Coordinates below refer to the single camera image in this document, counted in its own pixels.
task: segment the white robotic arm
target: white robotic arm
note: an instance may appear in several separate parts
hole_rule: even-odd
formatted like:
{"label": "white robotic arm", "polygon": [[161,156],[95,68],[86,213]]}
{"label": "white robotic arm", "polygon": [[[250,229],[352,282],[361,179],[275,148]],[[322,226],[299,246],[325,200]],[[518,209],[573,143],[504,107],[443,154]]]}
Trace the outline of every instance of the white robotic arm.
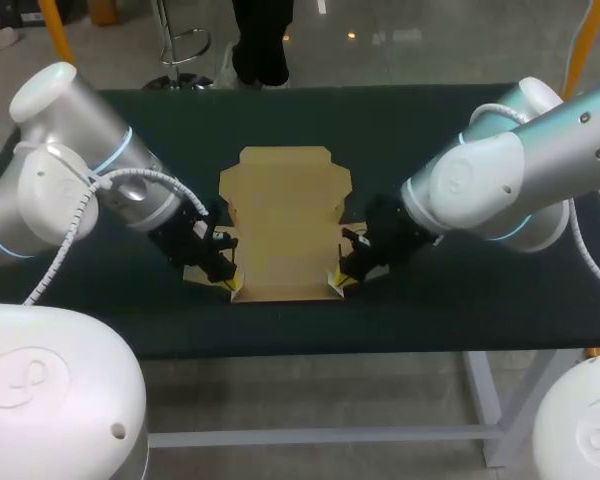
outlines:
{"label": "white robotic arm", "polygon": [[[84,195],[100,182],[106,188],[98,188],[98,199],[174,267],[198,265],[211,283],[239,288],[236,266],[220,252],[237,241],[214,234],[217,208],[207,210],[169,177],[75,67],[56,63],[40,71],[15,95],[10,113],[22,142],[0,178],[0,265],[59,246]],[[95,224],[95,197],[85,209],[77,238]]]}
{"label": "white robotic arm", "polygon": [[364,238],[345,232],[354,252],[341,259],[335,283],[361,282],[376,265],[405,261],[450,230],[542,250],[566,228],[570,199],[599,189],[600,87],[563,104],[527,78],[478,108],[399,199],[370,204]]}
{"label": "white robotic arm", "polygon": [[113,330],[0,305],[0,480],[142,480],[145,418],[142,371]]}

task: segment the dark table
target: dark table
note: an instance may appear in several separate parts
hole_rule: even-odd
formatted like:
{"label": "dark table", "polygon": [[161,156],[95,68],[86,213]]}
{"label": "dark table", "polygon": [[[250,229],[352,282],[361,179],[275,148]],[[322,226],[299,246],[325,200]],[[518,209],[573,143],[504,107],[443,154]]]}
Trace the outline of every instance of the dark table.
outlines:
{"label": "dark table", "polygon": [[[105,92],[149,147],[204,199],[245,146],[323,145],[351,170],[345,222],[400,184],[506,85],[274,92]],[[0,172],[17,140],[0,156]],[[600,264],[600,197],[577,202]],[[53,254],[0,269],[0,302],[17,303]],[[102,212],[41,304],[92,315],[141,358],[600,346],[600,283],[570,232],[533,255],[465,234],[425,248],[345,301],[231,305],[186,284],[143,235]]]}

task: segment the yellow pole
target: yellow pole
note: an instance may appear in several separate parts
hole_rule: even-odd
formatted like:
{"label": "yellow pole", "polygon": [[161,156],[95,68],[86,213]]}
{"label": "yellow pole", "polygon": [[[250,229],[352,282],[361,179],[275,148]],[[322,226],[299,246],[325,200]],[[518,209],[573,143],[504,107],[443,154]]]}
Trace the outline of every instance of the yellow pole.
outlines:
{"label": "yellow pole", "polygon": [[582,31],[578,35],[573,52],[571,53],[567,81],[565,82],[564,91],[562,92],[562,98],[564,100],[569,100],[575,93],[580,74],[584,69],[584,64],[589,56],[589,51],[591,51],[593,41],[600,28],[600,0],[591,1],[591,9],[582,25]]}
{"label": "yellow pole", "polygon": [[40,11],[44,16],[44,21],[47,24],[51,41],[56,47],[56,52],[65,61],[76,65],[76,59],[73,56],[67,34],[64,31],[64,25],[58,13],[58,7],[55,0],[38,0]]}

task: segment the cardboard box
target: cardboard box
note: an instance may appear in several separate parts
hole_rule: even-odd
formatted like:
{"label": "cardboard box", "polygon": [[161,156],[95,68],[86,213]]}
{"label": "cardboard box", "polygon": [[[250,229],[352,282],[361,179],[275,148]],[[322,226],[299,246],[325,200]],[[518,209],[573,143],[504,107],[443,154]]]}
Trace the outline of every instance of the cardboard box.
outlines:
{"label": "cardboard box", "polygon": [[[248,147],[220,175],[239,239],[236,264],[244,286],[235,302],[339,299],[327,272],[346,249],[339,225],[351,192],[349,170],[324,147]],[[357,224],[354,228],[364,228]],[[185,280],[204,282],[197,268]]]}

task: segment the gray floor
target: gray floor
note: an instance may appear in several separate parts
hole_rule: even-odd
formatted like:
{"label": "gray floor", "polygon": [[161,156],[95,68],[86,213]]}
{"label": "gray floor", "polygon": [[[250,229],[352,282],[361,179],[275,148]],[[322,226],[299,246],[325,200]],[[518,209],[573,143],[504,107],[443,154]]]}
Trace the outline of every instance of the gray floor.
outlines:
{"label": "gray floor", "polygon": [[[287,52],[292,85],[488,83],[534,75],[558,87],[586,0],[296,0]],[[179,28],[214,35],[189,70],[213,77],[234,40],[229,0],[171,0]],[[163,74],[146,0],[125,0],[124,24],[68,27],[83,75],[99,88],[138,88]],[[348,37],[356,34],[355,39]],[[0,53],[0,147],[19,86],[56,60],[44,29]],[[193,48],[195,42],[183,46]],[[600,35],[581,86],[600,81]],[[506,400],[532,354],[491,356]],[[151,430],[362,426],[475,421],[458,354],[392,354],[147,362]],[[476,442],[157,451],[152,480],[325,478],[534,480],[530,446],[486,470]]]}

